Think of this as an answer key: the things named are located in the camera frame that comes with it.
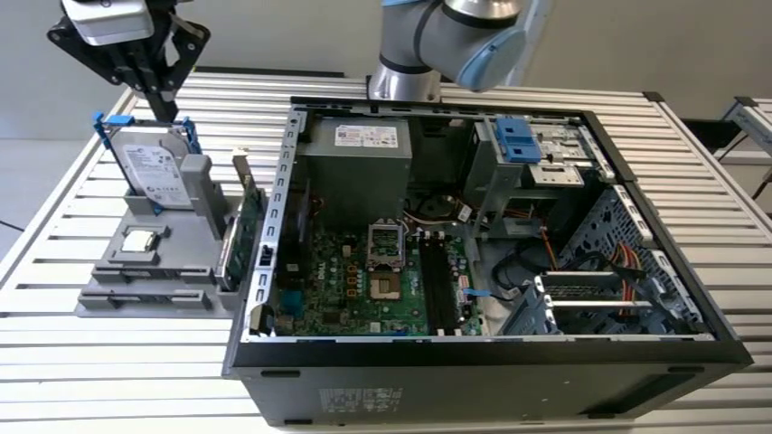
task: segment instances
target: aluminum table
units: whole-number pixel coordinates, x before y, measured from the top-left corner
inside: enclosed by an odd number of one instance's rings
[[[595,111],[755,365],[635,421],[370,432],[772,432],[772,222],[671,108],[636,92],[502,88],[474,94],[451,85],[443,92],[454,104]],[[180,114],[196,121],[212,178],[227,192],[240,190],[235,147],[248,148],[258,182],[271,188],[292,95],[363,98],[364,81],[195,73],[180,90]],[[130,92],[114,112],[152,116]],[[71,314],[126,212],[126,187],[94,138],[0,263],[0,432],[275,432],[242,383],[220,379],[228,320]]]

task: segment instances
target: open computer tower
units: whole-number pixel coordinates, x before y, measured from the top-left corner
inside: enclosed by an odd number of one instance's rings
[[[272,425],[631,418],[752,361],[591,112],[295,98],[268,197]]]

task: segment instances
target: motherboard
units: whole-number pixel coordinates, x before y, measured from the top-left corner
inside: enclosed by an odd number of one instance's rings
[[[311,236],[311,265],[303,290],[286,288],[282,292],[279,333],[295,336],[438,335],[432,327],[435,304],[427,303],[422,267],[423,236],[404,238],[404,247],[391,248],[399,239],[379,230],[375,240],[368,232],[326,231]],[[374,267],[368,261],[368,245],[382,256],[396,255],[404,249],[400,268]],[[462,286],[472,287],[467,258],[460,239],[448,237],[438,255],[446,261],[440,273],[447,273],[448,285],[442,297],[450,302],[455,335],[482,335],[483,313],[474,300],[463,299]]]

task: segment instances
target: metal case frame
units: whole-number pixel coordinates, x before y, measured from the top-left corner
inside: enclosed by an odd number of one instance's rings
[[[439,418],[530,421],[638,417],[754,362],[595,113],[343,99],[292,98],[292,103],[260,241],[260,251],[271,252],[272,260],[256,264],[252,288],[236,313],[223,366],[223,374],[244,382],[270,424],[432,421]],[[582,118],[614,167],[616,183],[626,187],[652,231],[656,247],[671,259],[703,312],[715,340],[642,339],[634,342],[615,341],[608,336],[578,338],[574,342],[554,339],[556,336],[512,336],[495,343],[464,342],[456,336],[427,340],[388,338],[374,342],[278,337],[250,342],[244,339],[250,327],[259,325],[246,324],[246,317],[239,313],[263,305],[271,296],[272,265],[283,219],[278,205],[290,185],[288,169],[295,158],[298,136],[306,128],[307,112],[366,116],[355,112],[355,107],[363,104],[367,104],[368,114],[375,116],[410,116],[415,111],[422,116],[472,119],[499,114]],[[532,378],[540,379],[540,385],[534,384]],[[459,394],[438,386],[443,382],[455,383],[458,387],[463,385],[464,395],[475,396],[475,402],[482,396],[484,401],[480,402],[486,405],[471,406]],[[610,388],[607,384],[615,384],[615,387]],[[387,385],[399,388],[399,412],[364,415],[324,412],[320,393],[328,388],[367,390]],[[504,396],[512,400],[502,407],[498,402],[507,401]],[[432,406],[422,405],[428,401],[434,402]],[[578,402],[582,402],[582,408],[576,406]]]

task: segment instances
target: power supply label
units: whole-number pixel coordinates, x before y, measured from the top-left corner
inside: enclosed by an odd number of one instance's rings
[[[400,387],[375,389],[320,389],[323,411],[327,413],[383,413],[398,411]]]
[[[124,145],[126,164],[142,187],[142,193],[164,207],[190,206],[180,169],[170,149],[160,146]]]
[[[342,125],[336,128],[336,146],[398,147],[398,128]]]

